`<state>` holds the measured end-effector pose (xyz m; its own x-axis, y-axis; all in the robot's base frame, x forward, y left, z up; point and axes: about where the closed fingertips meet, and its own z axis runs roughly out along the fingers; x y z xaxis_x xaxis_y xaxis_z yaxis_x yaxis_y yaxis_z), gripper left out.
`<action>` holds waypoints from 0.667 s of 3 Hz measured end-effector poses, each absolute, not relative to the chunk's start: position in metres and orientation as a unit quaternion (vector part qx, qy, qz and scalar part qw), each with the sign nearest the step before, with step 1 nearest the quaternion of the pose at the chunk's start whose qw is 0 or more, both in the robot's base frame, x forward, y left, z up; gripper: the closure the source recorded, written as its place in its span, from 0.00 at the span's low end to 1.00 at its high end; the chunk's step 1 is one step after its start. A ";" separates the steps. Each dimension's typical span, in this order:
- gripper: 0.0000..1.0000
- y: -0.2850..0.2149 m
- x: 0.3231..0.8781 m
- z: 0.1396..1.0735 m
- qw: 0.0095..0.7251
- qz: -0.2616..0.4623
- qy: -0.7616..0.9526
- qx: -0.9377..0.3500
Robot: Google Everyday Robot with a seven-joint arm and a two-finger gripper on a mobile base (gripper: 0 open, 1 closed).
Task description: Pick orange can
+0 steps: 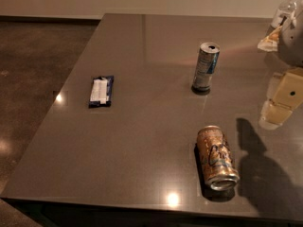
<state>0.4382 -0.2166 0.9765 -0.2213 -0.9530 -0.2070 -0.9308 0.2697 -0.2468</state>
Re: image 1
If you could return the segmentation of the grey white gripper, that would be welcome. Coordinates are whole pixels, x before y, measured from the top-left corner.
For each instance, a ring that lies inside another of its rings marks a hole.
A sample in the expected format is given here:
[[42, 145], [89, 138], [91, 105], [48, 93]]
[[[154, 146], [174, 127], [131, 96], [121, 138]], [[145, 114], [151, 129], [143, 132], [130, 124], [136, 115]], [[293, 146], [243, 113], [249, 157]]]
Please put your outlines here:
[[283, 74], [274, 73], [269, 81], [267, 99], [260, 113], [259, 125], [275, 130], [303, 103], [303, 8], [298, 7], [279, 33], [278, 55], [291, 66]]

